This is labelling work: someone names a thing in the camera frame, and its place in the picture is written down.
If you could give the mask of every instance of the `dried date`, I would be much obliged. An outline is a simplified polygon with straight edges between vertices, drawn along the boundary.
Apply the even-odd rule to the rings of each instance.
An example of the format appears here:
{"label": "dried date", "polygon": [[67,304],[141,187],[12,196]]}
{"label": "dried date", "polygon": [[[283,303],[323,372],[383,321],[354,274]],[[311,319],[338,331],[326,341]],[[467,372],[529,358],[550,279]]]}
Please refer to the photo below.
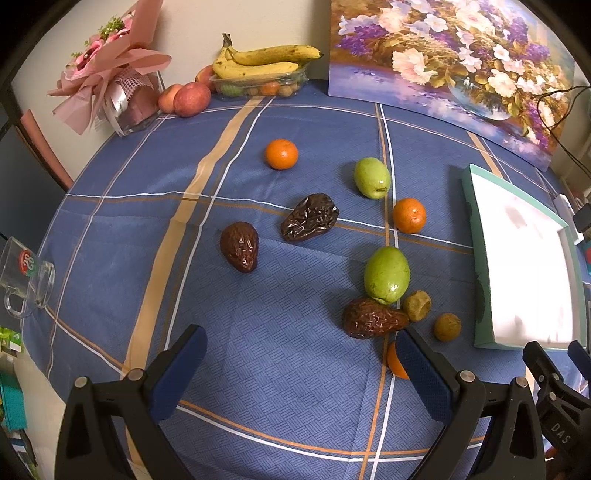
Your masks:
{"label": "dried date", "polygon": [[374,338],[402,330],[406,325],[406,313],[382,305],[374,299],[353,300],[343,310],[343,329],[353,338]]}
{"label": "dried date", "polygon": [[220,236],[223,256],[236,270],[250,273],[258,260],[258,233],[248,222],[228,225]]}
{"label": "dried date", "polygon": [[281,235],[288,242],[308,240],[334,227],[339,209],[325,193],[313,193],[297,204],[281,224]]}

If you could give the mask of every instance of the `blue gripper pad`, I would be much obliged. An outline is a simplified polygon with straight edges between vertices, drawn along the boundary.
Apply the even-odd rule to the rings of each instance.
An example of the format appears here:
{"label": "blue gripper pad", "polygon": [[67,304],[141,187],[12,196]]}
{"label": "blue gripper pad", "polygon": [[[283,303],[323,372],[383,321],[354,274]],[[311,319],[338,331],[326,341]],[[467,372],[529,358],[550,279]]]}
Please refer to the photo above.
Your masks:
{"label": "blue gripper pad", "polygon": [[591,357],[578,340],[570,342],[568,353],[569,358],[573,361],[585,380],[587,382],[591,381]]}
{"label": "blue gripper pad", "polygon": [[448,425],[453,414],[452,392],[404,330],[398,332],[396,354],[431,418]]}
{"label": "blue gripper pad", "polygon": [[207,333],[190,325],[169,349],[158,354],[144,384],[150,416],[158,423],[169,418],[207,352]]}

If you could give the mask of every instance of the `glass vase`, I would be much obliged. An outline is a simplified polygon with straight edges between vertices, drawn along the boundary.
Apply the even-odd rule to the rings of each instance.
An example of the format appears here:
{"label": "glass vase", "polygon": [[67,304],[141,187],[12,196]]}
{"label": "glass vase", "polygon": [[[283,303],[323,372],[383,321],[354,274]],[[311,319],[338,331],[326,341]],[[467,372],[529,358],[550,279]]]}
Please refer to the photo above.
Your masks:
{"label": "glass vase", "polygon": [[160,87],[154,74],[141,75],[131,67],[107,86],[103,109],[120,137],[143,130],[158,116]]}

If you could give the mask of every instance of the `canvas painting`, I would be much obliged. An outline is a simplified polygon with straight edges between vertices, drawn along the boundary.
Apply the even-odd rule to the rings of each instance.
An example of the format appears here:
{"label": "canvas painting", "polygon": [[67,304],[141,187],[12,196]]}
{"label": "canvas painting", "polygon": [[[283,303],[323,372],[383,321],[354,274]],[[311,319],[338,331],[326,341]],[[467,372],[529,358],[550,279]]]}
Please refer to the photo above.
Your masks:
{"label": "canvas painting", "polygon": [[440,118],[548,167],[574,60],[519,2],[332,0],[331,42],[330,95]]}

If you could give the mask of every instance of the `mug handle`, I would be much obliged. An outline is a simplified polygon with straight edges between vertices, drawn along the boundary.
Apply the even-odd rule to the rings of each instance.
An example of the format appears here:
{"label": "mug handle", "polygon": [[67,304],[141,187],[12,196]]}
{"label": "mug handle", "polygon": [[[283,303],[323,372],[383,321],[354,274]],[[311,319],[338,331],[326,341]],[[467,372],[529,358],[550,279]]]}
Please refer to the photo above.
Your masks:
{"label": "mug handle", "polygon": [[4,307],[7,309],[8,313],[17,319],[23,319],[24,317],[29,316],[32,313],[32,310],[27,311],[27,301],[22,301],[22,312],[18,312],[12,308],[10,305],[10,295],[15,293],[14,288],[7,288],[6,295],[4,295]]}

